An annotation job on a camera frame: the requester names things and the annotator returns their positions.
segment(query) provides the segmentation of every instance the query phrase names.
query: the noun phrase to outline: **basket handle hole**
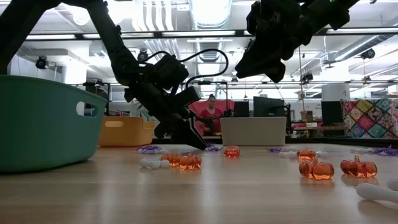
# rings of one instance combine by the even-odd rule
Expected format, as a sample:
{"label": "basket handle hole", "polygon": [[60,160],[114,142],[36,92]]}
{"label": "basket handle hole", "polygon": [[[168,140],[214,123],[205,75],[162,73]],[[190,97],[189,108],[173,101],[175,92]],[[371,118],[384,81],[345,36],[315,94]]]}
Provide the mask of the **basket handle hole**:
{"label": "basket handle hole", "polygon": [[107,128],[120,128],[123,127],[123,122],[121,121],[107,121],[105,122]]}
{"label": "basket handle hole", "polygon": [[89,103],[80,101],[76,105],[76,113],[80,116],[95,118],[98,114],[98,107]]}

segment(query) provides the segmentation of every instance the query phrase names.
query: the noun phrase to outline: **cardboard box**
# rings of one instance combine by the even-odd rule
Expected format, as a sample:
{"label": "cardboard box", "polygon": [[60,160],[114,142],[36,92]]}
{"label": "cardboard box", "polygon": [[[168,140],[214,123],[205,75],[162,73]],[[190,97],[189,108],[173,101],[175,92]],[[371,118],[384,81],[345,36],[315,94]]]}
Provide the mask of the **cardboard box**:
{"label": "cardboard box", "polygon": [[307,122],[312,122],[313,121],[313,116],[312,116],[312,111],[306,111],[306,116],[304,116],[304,111],[301,111],[301,120],[304,121],[305,117],[307,117]]}

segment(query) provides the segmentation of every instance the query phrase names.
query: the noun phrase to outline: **yellow plastic bin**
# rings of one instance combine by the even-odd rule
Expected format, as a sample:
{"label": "yellow plastic bin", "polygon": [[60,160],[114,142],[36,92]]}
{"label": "yellow plastic bin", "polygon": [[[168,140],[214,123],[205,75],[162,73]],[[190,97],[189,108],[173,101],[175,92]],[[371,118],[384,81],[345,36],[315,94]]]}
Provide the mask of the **yellow plastic bin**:
{"label": "yellow plastic bin", "polygon": [[136,117],[105,117],[98,145],[101,147],[136,147],[150,144],[156,122]]}

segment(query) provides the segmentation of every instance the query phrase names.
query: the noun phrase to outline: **pumpkin stem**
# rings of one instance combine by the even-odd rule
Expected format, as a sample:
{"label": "pumpkin stem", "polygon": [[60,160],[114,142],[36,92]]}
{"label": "pumpkin stem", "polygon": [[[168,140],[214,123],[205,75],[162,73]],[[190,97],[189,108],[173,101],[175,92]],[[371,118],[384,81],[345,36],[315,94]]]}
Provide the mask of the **pumpkin stem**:
{"label": "pumpkin stem", "polygon": [[361,160],[359,160],[359,155],[355,155],[355,156],[354,156],[354,161],[355,161],[355,162],[361,162]]}

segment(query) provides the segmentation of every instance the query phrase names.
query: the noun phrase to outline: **patchwork quilt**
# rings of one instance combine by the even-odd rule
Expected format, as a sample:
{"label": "patchwork quilt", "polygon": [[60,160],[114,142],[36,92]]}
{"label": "patchwork quilt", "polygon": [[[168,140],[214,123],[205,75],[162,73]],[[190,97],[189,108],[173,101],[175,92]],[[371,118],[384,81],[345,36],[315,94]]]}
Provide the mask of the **patchwork quilt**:
{"label": "patchwork quilt", "polygon": [[398,138],[394,101],[387,98],[342,101],[341,107],[347,135],[353,138]]}

